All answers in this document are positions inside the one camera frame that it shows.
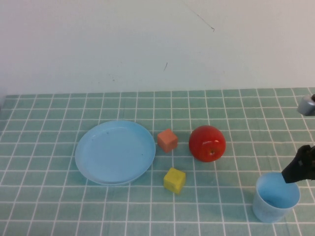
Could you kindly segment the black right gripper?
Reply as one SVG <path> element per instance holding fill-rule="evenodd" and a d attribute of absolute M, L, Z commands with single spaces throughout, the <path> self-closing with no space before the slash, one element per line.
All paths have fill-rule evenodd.
<path fill-rule="evenodd" d="M 282 171 L 286 183 L 315 179 L 315 147 L 301 146 L 288 166 Z"/>

